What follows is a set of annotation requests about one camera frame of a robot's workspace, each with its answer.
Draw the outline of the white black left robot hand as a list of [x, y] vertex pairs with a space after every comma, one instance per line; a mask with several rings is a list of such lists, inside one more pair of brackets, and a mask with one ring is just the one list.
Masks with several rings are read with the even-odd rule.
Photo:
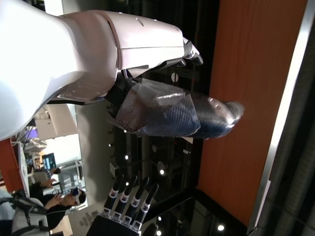
[[104, 10], [50, 15], [22, 0], [0, 3], [0, 138], [22, 130], [47, 104], [107, 100], [108, 121], [132, 134], [219, 138], [244, 114], [238, 102], [145, 79], [143, 73], [200, 52], [174, 26]]

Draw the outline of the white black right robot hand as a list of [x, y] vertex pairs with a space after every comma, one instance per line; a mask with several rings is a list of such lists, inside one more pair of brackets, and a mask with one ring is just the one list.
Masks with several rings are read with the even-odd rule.
[[141, 231], [145, 217], [149, 212], [151, 203], [159, 189], [155, 183], [147, 196], [144, 191], [149, 183], [146, 177], [140, 184], [135, 195], [132, 189], [137, 181], [137, 176], [132, 176], [129, 184], [119, 195], [119, 190], [124, 184], [123, 175], [115, 179], [115, 183], [109, 192], [103, 210], [99, 213], [90, 226], [88, 236], [157, 236], [158, 225], [151, 223], [145, 231]]

